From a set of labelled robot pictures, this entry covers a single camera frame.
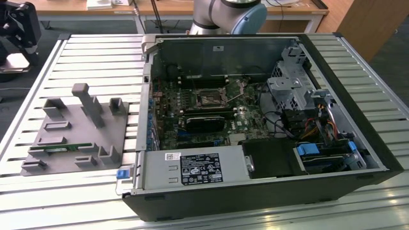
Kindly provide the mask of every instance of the warning label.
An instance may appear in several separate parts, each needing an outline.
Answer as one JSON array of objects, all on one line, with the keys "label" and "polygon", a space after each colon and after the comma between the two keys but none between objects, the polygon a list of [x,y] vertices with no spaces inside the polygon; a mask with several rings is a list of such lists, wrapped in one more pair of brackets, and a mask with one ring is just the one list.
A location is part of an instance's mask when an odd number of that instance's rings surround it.
[{"label": "warning label", "polygon": [[222,182],[218,153],[179,156],[181,184]]}]

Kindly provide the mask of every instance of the metal work surface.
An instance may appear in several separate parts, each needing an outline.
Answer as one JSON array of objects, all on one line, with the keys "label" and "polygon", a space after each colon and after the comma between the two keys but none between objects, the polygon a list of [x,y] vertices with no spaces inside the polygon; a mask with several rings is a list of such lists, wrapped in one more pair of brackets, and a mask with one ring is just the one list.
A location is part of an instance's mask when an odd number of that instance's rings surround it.
[{"label": "metal work surface", "polygon": [[69,40],[57,42],[0,144],[1,229],[407,228],[407,108],[342,39],[332,35],[308,37],[402,164],[403,173],[336,201],[165,222],[142,222],[121,201],[114,192],[115,170],[19,176],[27,147],[45,116],[41,110],[45,99],[61,97],[65,104],[78,104],[78,99],[70,95],[70,87],[77,82],[87,83],[89,94],[97,95],[101,103],[111,97],[130,103],[122,165],[134,162],[141,35],[73,35]]}]

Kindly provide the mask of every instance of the blue release tab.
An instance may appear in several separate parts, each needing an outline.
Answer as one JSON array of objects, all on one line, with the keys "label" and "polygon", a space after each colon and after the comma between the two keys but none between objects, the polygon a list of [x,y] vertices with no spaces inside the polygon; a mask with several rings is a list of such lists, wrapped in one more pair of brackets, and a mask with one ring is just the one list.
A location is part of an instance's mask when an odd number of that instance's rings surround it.
[{"label": "blue release tab", "polygon": [[296,147],[296,152],[298,152],[299,156],[302,156],[304,154],[303,149],[302,149],[300,146]]},{"label": "blue release tab", "polygon": [[319,154],[319,150],[315,144],[300,144],[296,147],[298,155]]},{"label": "blue release tab", "polygon": [[129,178],[129,169],[119,169],[115,172],[115,179],[121,180],[121,179],[127,179]]},{"label": "blue release tab", "polygon": [[358,148],[355,146],[355,143],[352,141],[347,142],[347,145],[350,147],[350,150],[354,152]]}]

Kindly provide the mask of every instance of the wooden table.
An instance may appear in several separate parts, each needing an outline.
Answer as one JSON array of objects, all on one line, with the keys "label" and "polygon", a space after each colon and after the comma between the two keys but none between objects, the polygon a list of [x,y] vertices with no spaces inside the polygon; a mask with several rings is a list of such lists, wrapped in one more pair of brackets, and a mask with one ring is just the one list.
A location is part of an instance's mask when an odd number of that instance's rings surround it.
[{"label": "wooden table", "polygon": [[[157,11],[162,20],[191,20],[193,1],[191,0],[158,0]],[[137,6],[141,12],[141,20],[154,20],[150,0],[138,0]],[[267,7],[267,20],[302,20],[308,21],[304,32],[312,33],[316,30],[322,16],[327,14],[326,9],[318,9],[311,0],[300,0],[298,3],[287,4],[290,8],[282,8],[283,18],[280,15],[280,7]]]},{"label": "wooden table", "polygon": [[[133,6],[113,5],[111,9],[87,11],[86,0],[29,0],[29,2],[35,6],[39,21],[133,20],[137,31],[142,34],[143,22],[155,19],[150,0],[137,0],[141,21],[134,15]],[[158,0],[155,3],[162,20],[191,20],[191,0]],[[290,4],[290,8],[282,8],[283,20],[308,21],[304,32],[311,33],[328,11],[318,9],[311,0],[300,0],[300,3]],[[267,7],[267,20],[280,19],[280,8]]]},{"label": "wooden table", "polygon": [[133,6],[113,5],[111,9],[86,10],[86,0],[27,0],[35,6],[39,21],[110,21],[131,20],[137,17]]}]

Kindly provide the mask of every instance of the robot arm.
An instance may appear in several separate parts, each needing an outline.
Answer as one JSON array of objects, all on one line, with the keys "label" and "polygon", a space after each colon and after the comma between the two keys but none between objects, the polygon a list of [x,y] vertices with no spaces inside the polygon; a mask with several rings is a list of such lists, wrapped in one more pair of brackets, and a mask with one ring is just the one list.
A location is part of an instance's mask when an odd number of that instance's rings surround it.
[{"label": "robot arm", "polygon": [[190,35],[254,34],[267,16],[260,0],[195,0]]},{"label": "robot arm", "polygon": [[[41,37],[35,8],[31,3],[17,4],[0,0],[0,36],[18,48],[30,65],[37,65],[37,42]],[[0,62],[3,63],[7,52],[0,44]]]}]

